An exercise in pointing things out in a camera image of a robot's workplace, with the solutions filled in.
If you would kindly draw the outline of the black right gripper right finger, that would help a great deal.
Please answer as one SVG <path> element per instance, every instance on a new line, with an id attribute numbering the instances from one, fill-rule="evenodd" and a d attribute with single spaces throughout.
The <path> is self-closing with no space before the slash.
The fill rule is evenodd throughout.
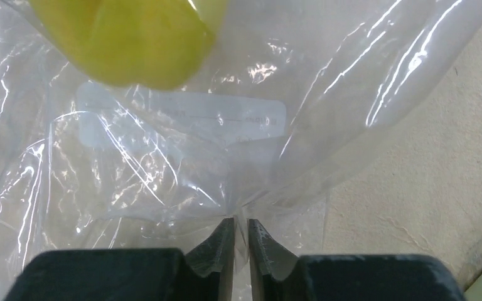
<path id="1" fill-rule="evenodd" d="M 296 256 L 249 219 L 254 300 L 464 300 L 452 273 L 432 256 Z"/>

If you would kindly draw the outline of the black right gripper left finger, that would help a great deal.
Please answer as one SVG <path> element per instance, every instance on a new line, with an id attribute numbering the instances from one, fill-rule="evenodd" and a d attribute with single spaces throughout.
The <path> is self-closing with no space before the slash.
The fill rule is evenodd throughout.
<path id="1" fill-rule="evenodd" d="M 5 300 L 230 300 L 235 220 L 187 254 L 178 248 L 47 251 Z"/>

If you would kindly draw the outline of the clear zip bag blue seal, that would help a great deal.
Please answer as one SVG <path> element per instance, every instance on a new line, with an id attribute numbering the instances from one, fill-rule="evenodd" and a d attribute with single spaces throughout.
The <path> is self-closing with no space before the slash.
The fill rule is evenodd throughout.
<path id="1" fill-rule="evenodd" d="M 107 88 L 0 1 L 0 300 L 42 251 L 176 246 L 258 218 L 322 245 L 323 194 L 372 160 L 482 24 L 482 1 L 232 1 L 173 92 Z"/>

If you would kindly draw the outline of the green yellow fake mango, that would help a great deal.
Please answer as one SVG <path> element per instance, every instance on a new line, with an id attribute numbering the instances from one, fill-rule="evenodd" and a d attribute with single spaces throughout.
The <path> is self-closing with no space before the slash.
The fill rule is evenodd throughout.
<path id="1" fill-rule="evenodd" d="M 210 54 L 227 2 L 41 0 L 30 6 L 53 44 L 90 78 L 171 90 Z"/>

